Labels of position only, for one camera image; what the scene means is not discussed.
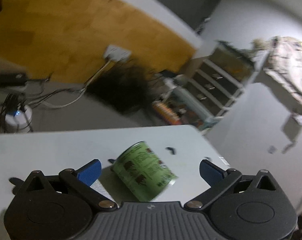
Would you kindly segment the white plastic drawer unit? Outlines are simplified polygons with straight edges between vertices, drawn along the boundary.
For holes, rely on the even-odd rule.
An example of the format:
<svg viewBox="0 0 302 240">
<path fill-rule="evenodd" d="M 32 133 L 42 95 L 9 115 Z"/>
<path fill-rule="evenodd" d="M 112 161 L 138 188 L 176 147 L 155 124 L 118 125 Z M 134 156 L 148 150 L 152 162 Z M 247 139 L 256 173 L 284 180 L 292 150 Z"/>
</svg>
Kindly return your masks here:
<svg viewBox="0 0 302 240">
<path fill-rule="evenodd" d="M 243 85 L 208 57 L 203 58 L 186 84 L 174 89 L 182 120 L 203 133 L 223 119 L 253 76 Z"/>
</svg>

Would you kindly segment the black power adapter box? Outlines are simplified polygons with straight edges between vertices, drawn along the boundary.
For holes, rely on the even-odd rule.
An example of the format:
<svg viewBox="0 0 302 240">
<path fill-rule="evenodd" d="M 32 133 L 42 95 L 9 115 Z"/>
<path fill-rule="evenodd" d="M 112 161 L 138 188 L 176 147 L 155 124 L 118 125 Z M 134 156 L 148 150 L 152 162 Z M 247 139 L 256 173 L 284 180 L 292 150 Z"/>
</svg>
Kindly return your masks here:
<svg viewBox="0 0 302 240">
<path fill-rule="evenodd" d="M 27 81 L 26 73 L 0 73 L 0 88 L 25 86 Z"/>
</svg>

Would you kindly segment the glass fish tank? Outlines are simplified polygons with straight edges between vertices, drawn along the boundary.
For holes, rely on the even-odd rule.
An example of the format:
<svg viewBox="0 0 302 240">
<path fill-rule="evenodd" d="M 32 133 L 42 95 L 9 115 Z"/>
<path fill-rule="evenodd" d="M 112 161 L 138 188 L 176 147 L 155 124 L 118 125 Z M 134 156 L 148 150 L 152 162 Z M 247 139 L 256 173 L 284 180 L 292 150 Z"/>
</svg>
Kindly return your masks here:
<svg viewBox="0 0 302 240">
<path fill-rule="evenodd" d="M 254 62 L 226 41 L 218 41 L 208 58 L 243 85 L 255 72 Z"/>
</svg>

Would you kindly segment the green metal cup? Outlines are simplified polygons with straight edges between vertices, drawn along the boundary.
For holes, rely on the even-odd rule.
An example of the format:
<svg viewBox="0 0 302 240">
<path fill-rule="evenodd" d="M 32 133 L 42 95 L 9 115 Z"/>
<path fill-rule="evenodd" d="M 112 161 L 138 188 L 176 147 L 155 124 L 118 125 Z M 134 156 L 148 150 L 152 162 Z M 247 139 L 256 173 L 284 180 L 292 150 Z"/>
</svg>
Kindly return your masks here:
<svg viewBox="0 0 302 240">
<path fill-rule="evenodd" d="M 140 202 L 155 199 L 178 178 L 144 141 L 126 149 L 112 170 Z"/>
</svg>

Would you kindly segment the white round device blue light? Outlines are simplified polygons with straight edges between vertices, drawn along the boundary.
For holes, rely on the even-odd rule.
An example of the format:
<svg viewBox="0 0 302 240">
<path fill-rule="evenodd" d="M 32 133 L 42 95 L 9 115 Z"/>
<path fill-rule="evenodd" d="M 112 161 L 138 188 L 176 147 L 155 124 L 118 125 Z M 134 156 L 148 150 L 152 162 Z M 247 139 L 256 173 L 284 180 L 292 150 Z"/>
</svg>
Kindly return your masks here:
<svg viewBox="0 0 302 240">
<path fill-rule="evenodd" d="M 33 111 L 28 105 L 18 109 L 15 114 L 7 113 L 4 119 L 4 129 L 8 133 L 28 133 L 33 128 Z"/>
</svg>

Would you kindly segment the white wall power strip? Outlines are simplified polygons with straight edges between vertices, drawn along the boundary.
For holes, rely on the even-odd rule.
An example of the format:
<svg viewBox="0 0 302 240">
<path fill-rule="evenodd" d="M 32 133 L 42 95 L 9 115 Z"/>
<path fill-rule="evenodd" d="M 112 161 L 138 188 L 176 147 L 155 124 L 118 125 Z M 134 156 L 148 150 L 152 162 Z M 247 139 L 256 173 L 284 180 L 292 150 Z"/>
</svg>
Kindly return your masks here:
<svg viewBox="0 0 302 240">
<path fill-rule="evenodd" d="M 129 50 L 110 44 L 105 49 L 103 58 L 107 61 L 125 63 L 130 59 L 131 54 L 132 52 Z"/>
</svg>

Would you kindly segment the patterned hanging blanket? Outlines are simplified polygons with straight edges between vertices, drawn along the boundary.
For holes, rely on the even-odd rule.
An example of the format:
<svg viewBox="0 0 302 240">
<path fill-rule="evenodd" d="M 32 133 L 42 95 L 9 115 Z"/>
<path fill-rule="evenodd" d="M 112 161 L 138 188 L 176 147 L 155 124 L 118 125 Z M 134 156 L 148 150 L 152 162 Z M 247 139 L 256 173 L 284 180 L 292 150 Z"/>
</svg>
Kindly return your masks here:
<svg viewBox="0 0 302 240">
<path fill-rule="evenodd" d="M 302 42 L 293 37 L 275 36 L 263 68 L 302 106 Z"/>
</svg>

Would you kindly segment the dried flower bunch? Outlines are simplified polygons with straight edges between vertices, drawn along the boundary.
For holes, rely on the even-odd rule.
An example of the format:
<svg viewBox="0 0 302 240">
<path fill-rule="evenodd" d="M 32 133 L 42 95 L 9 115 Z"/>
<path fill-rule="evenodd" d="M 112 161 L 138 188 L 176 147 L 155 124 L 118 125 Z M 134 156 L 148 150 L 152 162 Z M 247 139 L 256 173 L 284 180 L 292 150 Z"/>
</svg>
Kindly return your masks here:
<svg viewBox="0 0 302 240">
<path fill-rule="evenodd" d="M 269 50 L 271 48 L 271 40 L 255 38 L 251 42 L 253 51 Z"/>
</svg>

